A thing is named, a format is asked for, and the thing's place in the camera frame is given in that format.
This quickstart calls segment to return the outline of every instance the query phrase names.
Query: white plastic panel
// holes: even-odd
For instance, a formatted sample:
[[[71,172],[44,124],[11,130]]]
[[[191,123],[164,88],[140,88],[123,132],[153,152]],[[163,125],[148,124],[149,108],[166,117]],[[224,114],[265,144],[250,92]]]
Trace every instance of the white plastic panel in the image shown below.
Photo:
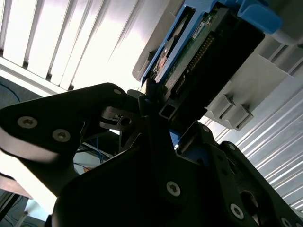
[[[69,0],[45,0],[30,49],[28,70],[46,78]]]
[[[53,85],[66,91],[113,82],[125,91],[137,89],[132,70],[163,12],[174,6],[170,1],[0,1],[3,58],[47,83],[6,77],[27,88],[34,84],[40,95],[56,93]]]
[[[3,57],[22,66],[37,0],[14,0],[11,4]]]
[[[78,38],[80,26],[84,22],[85,14],[91,7],[90,0],[76,1],[72,7],[72,13],[69,16],[67,26],[64,30],[56,57],[51,70],[51,82],[59,85],[71,52]]]
[[[92,5],[89,8],[88,14],[83,22],[82,28],[80,29],[80,34],[77,38],[77,42],[72,50],[71,56],[69,58],[68,64],[66,66],[64,77],[61,80],[61,87],[68,89],[74,74],[77,71],[79,62],[82,59],[82,56],[86,50],[90,38],[93,36],[95,31],[98,28],[98,19],[99,12],[101,14],[105,13],[104,11],[107,8],[107,2],[102,0],[94,0]]]
[[[125,91],[138,89],[140,84],[132,77],[132,70],[168,2],[129,1],[128,7],[112,2],[102,22],[105,25],[99,27],[79,65],[72,82],[75,89],[104,82],[115,83]],[[128,13],[118,20],[118,10],[123,9]],[[113,40],[104,34],[111,34]]]

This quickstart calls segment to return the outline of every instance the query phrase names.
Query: cable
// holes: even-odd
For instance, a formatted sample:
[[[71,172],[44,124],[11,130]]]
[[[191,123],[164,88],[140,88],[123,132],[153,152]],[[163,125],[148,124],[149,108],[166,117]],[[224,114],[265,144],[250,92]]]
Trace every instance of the cable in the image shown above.
[[[74,164],[75,164],[75,165],[78,165],[78,166],[81,166],[81,167],[83,167],[83,168],[85,168],[85,169],[88,169],[88,167],[85,167],[85,166],[83,166],[83,165],[81,165],[81,164],[79,164],[79,163],[75,163],[75,162],[74,162]]]
[[[27,222],[27,221],[23,221],[22,223],[28,224],[28,225],[31,225],[31,226],[34,226],[34,227],[38,227],[37,225],[35,225],[35,224],[33,224],[33,223],[30,223],[30,222]]]
[[[20,103],[21,101],[20,101],[20,98],[17,96],[17,94],[12,90],[12,89],[10,89],[9,87],[7,87],[7,86],[5,86],[4,84],[1,84],[0,83],[0,86],[1,87],[4,87],[4,88],[6,88],[8,91],[10,91],[15,97],[16,97],[16,99],[18,100],[18,102]]]
[[[10,222],[10,221],[8,221],[6,218],[4,218],[4,220],[6,220],[8,223],[10,223],[11,224],[11,226],[13,226],[14,227],[14,223],[13,223],[13,221],[12,222]]]
[[[15,207],[18,203],[20,203],[22,199],[23,199],[23,196],[20,196],[19,201],[16,201],[16,203],[10,209],[12,209],[13,207]]]

